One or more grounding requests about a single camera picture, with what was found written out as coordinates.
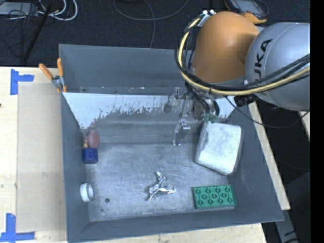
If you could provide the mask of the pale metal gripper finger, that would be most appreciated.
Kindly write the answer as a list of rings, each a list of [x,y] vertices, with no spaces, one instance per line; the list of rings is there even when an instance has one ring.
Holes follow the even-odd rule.
[[[172,94],[168,97],[168,101],[164,106],[164,113],[170,113],[172,109],[177,108],[180,105],[183,98],[181,92],[181,87],[174,88]]]
[[[180,140],[185,138],[186,134],[191,130],[190,125],[187,123],[186,119],[180,119],[175,126],[173,133],[173,145],[177,146]]]

